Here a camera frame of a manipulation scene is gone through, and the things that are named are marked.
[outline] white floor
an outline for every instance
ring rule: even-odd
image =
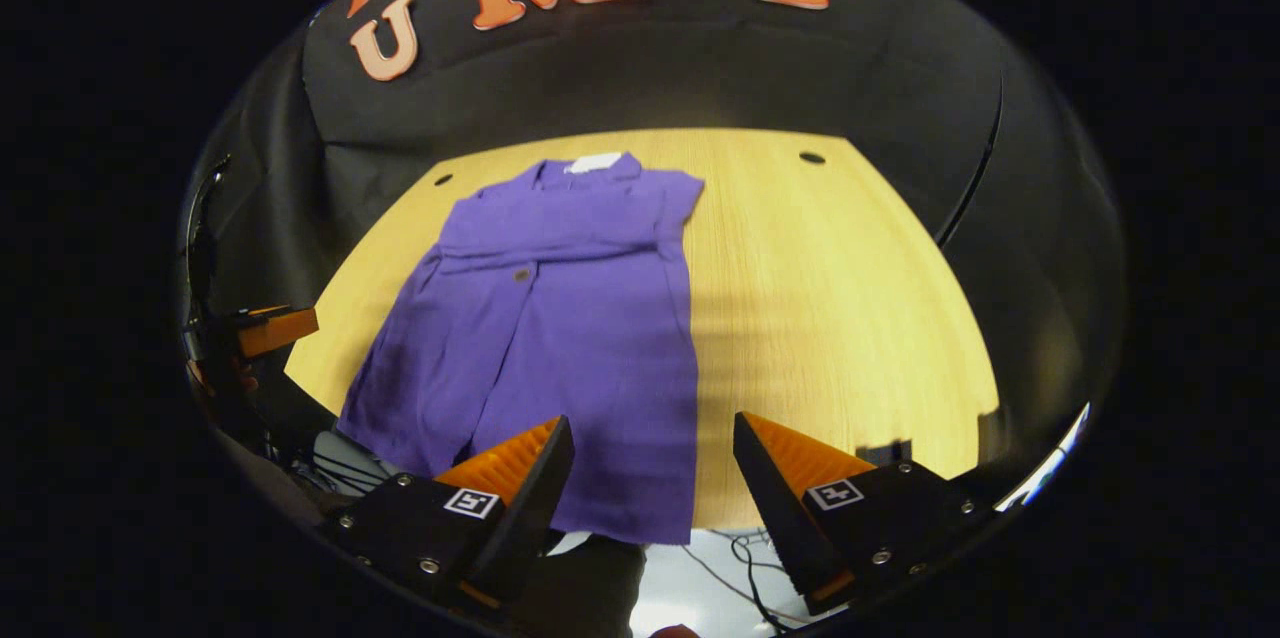
[[[750,536],[753,542],[746,548],[739,547],[739,555],[745,559],[746,550],[751,551],[751,561],[755,562],[751,574],[760,592],[760,601],[780,623],[797,628],[819,618],[836,615],[838,610],[810,618],[804,600],[791,587],[791,580],[781,570],[760,565],[778,564],[772,543],[767,542],[767,536],[762,536],[762,532],[726,533]],[[631,612],[634,638],[649,638],[660,628],[681,623],[700,638],[773,635],[773,626],[764,621],[751,600],[748,566],[733,556],[731,542],[731,538],[708,530],[694,530],[689,552],[680,546],[650,546],[640,582],[640,600]],[[707,564],[707,568],[699,565],[695,557]]]

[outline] purple shirt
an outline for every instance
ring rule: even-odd
[[[352,382],[338,429],[448,470],[559,414],[575,457],[558,530],[689,542],[698,359],[681,238],[703,182],[623,154],[545,160],[453,206]]]

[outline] wooden table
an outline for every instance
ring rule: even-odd
[[[739,410],[849,452],[910,439],[913,460],[945,478],[977,465],[978,415],[998,400],[964,292],[893,188],[829,136],[626,131],[444,160],[334,274],[315,306],[320,332],[297,342],[285,374],[337,415],[453,201],[538,160],[622,150],[707,182],[685,228],[699,365],[695,528],[760,525],[732,455]]]

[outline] wrinkled fabric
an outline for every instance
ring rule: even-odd
[[[435,475],[563,414],[575,459],[552,527],[687,543],[698,360],[681,238],[703,182],[631,154],[568,165],[540,161],[454,205],[338,429]]]

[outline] clothing tag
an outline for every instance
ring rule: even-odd
[[[564,173],[586,173],[589,170],[602,170],[609,168],[622,158],[622,151],[602,152],[598,155],[584,155],[564,167]]]

